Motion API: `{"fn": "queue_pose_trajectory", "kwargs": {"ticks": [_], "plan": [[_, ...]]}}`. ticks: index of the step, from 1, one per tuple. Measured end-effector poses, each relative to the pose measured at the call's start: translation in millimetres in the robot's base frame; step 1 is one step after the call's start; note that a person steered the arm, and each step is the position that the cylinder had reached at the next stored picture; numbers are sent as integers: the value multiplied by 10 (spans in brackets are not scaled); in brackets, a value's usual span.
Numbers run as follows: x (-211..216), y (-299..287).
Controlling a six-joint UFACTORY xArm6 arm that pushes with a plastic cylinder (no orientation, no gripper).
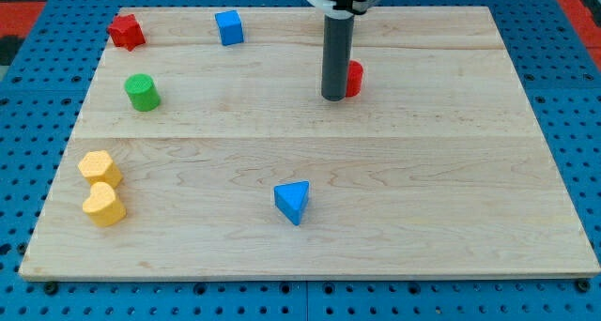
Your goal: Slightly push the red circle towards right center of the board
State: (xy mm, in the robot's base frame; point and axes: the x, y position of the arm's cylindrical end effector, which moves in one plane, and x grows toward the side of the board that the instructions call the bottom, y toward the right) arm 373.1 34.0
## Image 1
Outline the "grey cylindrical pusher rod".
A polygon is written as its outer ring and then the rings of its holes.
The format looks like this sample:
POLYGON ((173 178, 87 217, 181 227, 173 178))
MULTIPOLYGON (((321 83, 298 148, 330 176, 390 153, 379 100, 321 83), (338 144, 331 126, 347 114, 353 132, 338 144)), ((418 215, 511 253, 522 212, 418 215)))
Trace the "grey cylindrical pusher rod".
POLYGON ((328 101, 346 96, 353 29, 353 16, 343 20, 324 17, 321 96, 328 101))

